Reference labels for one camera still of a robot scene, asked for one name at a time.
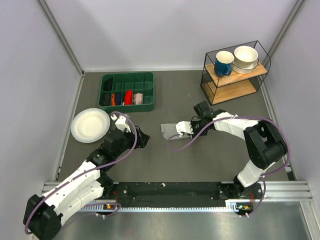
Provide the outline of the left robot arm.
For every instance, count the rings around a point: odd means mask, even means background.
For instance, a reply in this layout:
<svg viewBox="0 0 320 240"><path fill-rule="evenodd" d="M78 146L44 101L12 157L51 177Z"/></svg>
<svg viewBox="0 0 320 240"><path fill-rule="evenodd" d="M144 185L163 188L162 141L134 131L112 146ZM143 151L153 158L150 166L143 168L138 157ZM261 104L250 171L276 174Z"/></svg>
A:
<svg viewBox="0 0 320 240"><path fill-rule="evenodd" d="M25 233L39 240L52 240L65 223L80 209L114 191L107 171L134 149L144 148L150 136L139 127L132 131L110 130L99 148L80 167L55 188L27 201L23 224Z"/></svg>

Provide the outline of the white underwear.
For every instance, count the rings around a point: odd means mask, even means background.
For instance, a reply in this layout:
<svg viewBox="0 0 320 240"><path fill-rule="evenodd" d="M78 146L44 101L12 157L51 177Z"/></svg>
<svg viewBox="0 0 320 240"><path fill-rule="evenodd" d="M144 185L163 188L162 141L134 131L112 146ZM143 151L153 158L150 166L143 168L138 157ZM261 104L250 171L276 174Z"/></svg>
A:
<svg viewBox="0 0 320 240"><path fill-rule="evenodd" d="M160 125L161 134L166 140L179 138L175 123L164 123Z"/></svg>

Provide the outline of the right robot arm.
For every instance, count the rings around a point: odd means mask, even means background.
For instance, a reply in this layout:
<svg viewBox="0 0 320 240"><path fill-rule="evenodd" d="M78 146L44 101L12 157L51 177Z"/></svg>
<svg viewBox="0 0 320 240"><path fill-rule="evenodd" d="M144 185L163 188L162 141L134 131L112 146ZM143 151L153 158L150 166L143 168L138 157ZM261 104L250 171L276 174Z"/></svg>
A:
<svg viewBox="0 0 320 240"><path fill-rule="evenodd" d="M203 101L193 107L198 120L191 121L193 137L208 130L229 133L245 141L249 161L233 179L233 194L245 198L261 175L288 153L288 146L273 122L266 118L239 118L224 110L212 110Z"/></svg>

